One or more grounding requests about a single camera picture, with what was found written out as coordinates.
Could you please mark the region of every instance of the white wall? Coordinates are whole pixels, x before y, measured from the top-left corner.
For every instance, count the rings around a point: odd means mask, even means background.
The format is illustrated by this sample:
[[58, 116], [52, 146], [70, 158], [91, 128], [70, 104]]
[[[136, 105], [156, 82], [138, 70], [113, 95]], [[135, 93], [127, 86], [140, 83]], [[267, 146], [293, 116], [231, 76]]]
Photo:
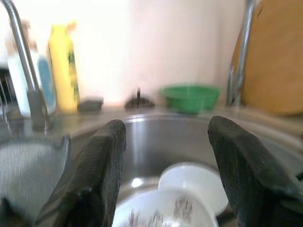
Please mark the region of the white wall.
[[[157, 101], [171, 83], [225, 88], [241, 29], [244, 0], [14, 0], [31, 22], [39, 52], [47, 54], [52, 23], [77, 20], [72, 34], [84, 99], [121, 105], [136, 88]], [[9, 21], [0, 8], [0, 61]]]

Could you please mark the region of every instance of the cutting board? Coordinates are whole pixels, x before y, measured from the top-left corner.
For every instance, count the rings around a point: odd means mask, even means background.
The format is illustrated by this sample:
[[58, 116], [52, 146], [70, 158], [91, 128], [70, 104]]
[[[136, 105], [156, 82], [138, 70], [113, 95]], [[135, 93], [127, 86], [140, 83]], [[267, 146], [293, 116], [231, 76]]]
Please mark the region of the cutting board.
[[263, 0], [247, 54], [243, 102], [275, 115], [303, 113], [303, 0]]

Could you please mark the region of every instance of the stainless steel sink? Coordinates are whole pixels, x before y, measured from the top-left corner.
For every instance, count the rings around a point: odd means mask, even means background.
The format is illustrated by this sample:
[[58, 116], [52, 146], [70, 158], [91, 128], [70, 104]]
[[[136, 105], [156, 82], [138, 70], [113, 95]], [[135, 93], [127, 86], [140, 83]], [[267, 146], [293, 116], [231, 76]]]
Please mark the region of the stainless steel sink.
[[[217, 169], [207, 136], [207, 126], [213, 115], [214, 113], [199, 117], [172, 113], [121, 115], [120, 119], [126, 124], [127, 147], [118, 202], [136, 193], [157, 188], [162, 171], [177, 162], [198, 162]], [[262, 124], [229, 118], [257, 135], [291, 173], [303, 171], [303, 146], [299, 140]], [[96, 124], [97, 122], [88, 124], [72, 134], [73, 157], [98, 129]], [[236, 220], [229, 220], [221, 226], [235, 227]]]

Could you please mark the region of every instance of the green bowl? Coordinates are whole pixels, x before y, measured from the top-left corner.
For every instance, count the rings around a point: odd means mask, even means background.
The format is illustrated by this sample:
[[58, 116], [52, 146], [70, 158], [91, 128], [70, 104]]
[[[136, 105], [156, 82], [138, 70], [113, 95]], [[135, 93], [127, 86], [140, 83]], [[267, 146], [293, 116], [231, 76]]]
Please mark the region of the green bowl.
[[185, 114], [198, 114], [202, 110], [214, 108], [220, 89], [203, 85], [180, 85], [165, 87], [160, 92], [166, 97], [168, 108]]

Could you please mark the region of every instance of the faucet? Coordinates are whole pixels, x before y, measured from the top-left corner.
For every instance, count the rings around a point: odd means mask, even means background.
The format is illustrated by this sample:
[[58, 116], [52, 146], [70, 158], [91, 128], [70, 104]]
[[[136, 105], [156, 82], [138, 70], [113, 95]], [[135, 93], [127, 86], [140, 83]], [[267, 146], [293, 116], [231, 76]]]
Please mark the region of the faucet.
[[244, 68], [247, 56], [247, 46], [250, 37], [250, 25], [254, 10], [254, 0], [246, 0], [245, 15], [241, 34], [241, 48], [238, 60], [238, 68], [234, 75], [234, 66], [231, 62], [231, 70], [228, 77], [226, 105], [240, 106], [244, 83]]
[[51, 128], [51, 122], [47, 113], [44, 96], [39, 88], [33, 61], [31, 59], [29, 47], [22, 30], [18, 11], [11, 0], [0, 1], [3, 3], [5, 9], [8, 12], [22, 68], [27, 81], [27, 99], [29, 103], [33, 129], [47, 130]]

